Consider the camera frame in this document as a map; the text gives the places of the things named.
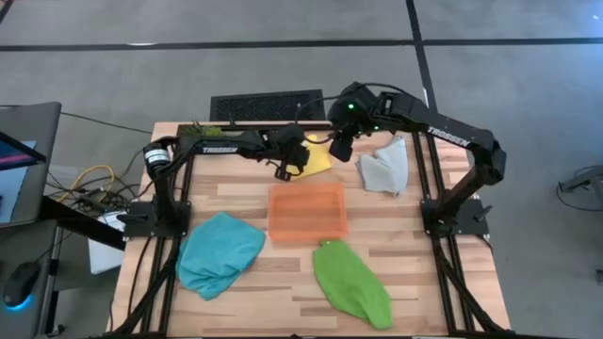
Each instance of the yellow cloth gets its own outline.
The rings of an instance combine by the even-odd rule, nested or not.
[[[318,141],[318,137],[315,135],[310,135],[308,138],[312,141]],[[324,145],[305,142],[305,147],[307,147],[310,152],[310,158],[308,158],[308,163],[303,168],[303,173],[299,176],[291,177],[292,180],[297,180],[331,168],[331,157]],[[292,174],[299,173],[298,168],[291,165],[287,166],[286,170]]]

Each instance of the yellow cable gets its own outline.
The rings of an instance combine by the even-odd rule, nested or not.
[[[75,179],[75,181],[73,182],[70,190],[74,190],[77,187],[77,185],[79,184],[79,182],[82,181],[82,179],[84,179],[86,174],[92,172],[93,170],[107,170],[111,174],[111,181],[109,182],[108,188],[106,190],[108,191],[109,189],[111,189],[111,186],[115,182],[115,174],[113,173],[113,169],[107,165],[97,165],[97,166],[93,166],[91,168],[84,170],[80,175],[78,175],[77,178]],[[63,194],[60,198],[58,198],[57,202],[63,202],[69,194],[70,194],[70,192],[65,192],[65,194]]]

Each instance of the blue light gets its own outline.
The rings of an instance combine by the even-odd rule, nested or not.
[[[31,300],[33,299],[33,295],[29,295],[27,296],[27,298],[25,299],[24,302],[22,302],[21,304],[17,305],[17,306],[13,306],[13,307],[8,307],[7,309],[11,312],[19,312],[22,309],[24,309],[25,307],[27,307],[27,305],[29,305],[31,303]]]

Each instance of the orange plastic tray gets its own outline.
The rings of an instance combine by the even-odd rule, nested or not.
[[[274,241],[307,242],[348,234],[342,184],[285,184],[269,194],[268,233]]]

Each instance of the white paper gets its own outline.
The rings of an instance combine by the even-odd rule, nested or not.
[[[98,217],[98,220],[123,232],[125,225],[117,219],[117,216],[122,214],[125,214],[125,211],[111,212]],[[90,239],[88,239],[88,247],[90,250],[90,272],[92,274],[99,274],[122,265],[122,250],[113,249]]]

